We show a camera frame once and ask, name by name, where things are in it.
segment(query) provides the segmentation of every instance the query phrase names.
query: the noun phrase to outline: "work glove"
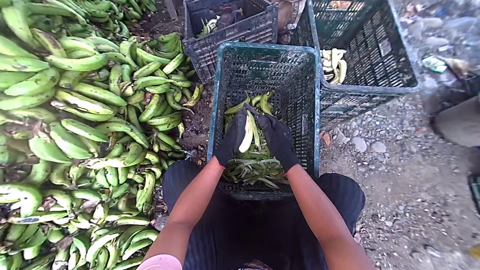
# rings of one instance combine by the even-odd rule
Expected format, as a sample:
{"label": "work glove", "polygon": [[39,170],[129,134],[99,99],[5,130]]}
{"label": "work glove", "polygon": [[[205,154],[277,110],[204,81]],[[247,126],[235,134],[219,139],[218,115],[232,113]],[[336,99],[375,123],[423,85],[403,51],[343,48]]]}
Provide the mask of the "work glove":
{"label": "work glove", "polygon": [[296,164],[301,164],[292,150],[293,140],[285,122],[280,122],[277,117],[268,114],[259,115],[257,122],[264,132],[270,153],[280,161],[284,172],[288,172]]}
{"label": "work glove", "polygon": [[218,163],[225,168],[227,162],[239,151],[239,146],[245,136],[247,108],[243,106],[230,121],[222,143],[213,151]]}

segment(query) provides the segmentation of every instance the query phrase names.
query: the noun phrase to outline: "knee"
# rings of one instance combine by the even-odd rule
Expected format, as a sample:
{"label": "knee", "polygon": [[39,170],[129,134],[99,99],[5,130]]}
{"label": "knee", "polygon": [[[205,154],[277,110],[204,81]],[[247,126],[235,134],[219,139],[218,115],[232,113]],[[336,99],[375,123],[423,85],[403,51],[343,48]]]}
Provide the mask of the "knee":
{"label": "knee", "polygon": [[365,197],[355,180],[339,173],[324,173],[319,177],[317,184],[326,192],[339,191],[349,196]]}
{"label": "knee", "polygon": [[168,167],[163,175],[163,183],[165,185],[170,181],[191,181],[199,170],[200,168],[189,160],[178,160]]}

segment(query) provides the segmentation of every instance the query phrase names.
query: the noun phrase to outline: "crate handle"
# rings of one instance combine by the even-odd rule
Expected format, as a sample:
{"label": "crate handle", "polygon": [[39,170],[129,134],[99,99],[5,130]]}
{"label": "crate handle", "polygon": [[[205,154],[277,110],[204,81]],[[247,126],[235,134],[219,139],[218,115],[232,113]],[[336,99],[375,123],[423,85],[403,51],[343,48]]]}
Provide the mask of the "crate handle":
{"label": "crate handle", "polygon": [[250,61],[257,63],[278,63],[280,61],[280,56],[255,54]]}

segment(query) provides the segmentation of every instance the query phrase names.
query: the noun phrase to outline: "crate mesh wall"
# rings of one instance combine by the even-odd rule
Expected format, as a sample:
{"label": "crate mesh wall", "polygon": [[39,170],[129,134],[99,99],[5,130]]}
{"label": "crate mesh wall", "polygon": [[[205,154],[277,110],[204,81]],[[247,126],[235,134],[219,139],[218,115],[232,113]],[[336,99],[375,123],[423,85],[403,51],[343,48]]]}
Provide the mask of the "crate mesh wall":
{"label": "crate mesh wall", "polygon": [[[245,91],[253,98],[275,90],[276,93],[269,99],[274,106],[273,113],[283,118],[291,128],[294,152],[302,166],[312,177],[318,177],[319,130],[316,128],[319,127],[319,110],[316,100],[319,82],[316,75],[318,55],[315,50],[229,42],[223,47],[222,54],[216,77],[208,158],[211,158],[223,138],[223,113],[227,98],[231,98],[232,104],[236,105],[245,99]],[[282,186],[280,190],[268,188],[262,183],[253,186],[222,184],[222,188],[241,193],[244,199],[254,199],[252,194],[269,198],[291,196],[288,185],[279,186]]]}
{"label": "crate mesh wall", "polygon": [[[200,38],[202,20],[208,18],[210,8],[221,4],[242,7],[245,19]],[[265,0],[186,0],[185,52],[203,84],[215,78],[217,49],[225,41],[276,43],[278,5]]]}
{"label": "crate mesh wall", "polygon": [[329,84],[321,75],[322,126],[349,120],[419,89],[387,0],[307,0],[292,43],[347,50],[342,85]]}

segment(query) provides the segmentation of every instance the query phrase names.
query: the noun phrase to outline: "green plastic crate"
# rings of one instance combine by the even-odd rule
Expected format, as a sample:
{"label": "green plastic crate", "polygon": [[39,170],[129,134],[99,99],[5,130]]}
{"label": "green plastic crate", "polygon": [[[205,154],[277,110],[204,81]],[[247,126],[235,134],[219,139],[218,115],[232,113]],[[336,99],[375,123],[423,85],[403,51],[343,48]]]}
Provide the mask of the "green plastic crate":
{"label": "green plastic crate", "polygon": [[[292,130],[294,152],[312,178],[320,171],[320,65],[309,47],[225,42],[218,48],[207,159],[223,138],[227,98],[233,104],[269,90],[274,114]],[[272,189],[264,184],[221,183],[221,190],[242,200],[277,200],[291,197],[289,185]]]}

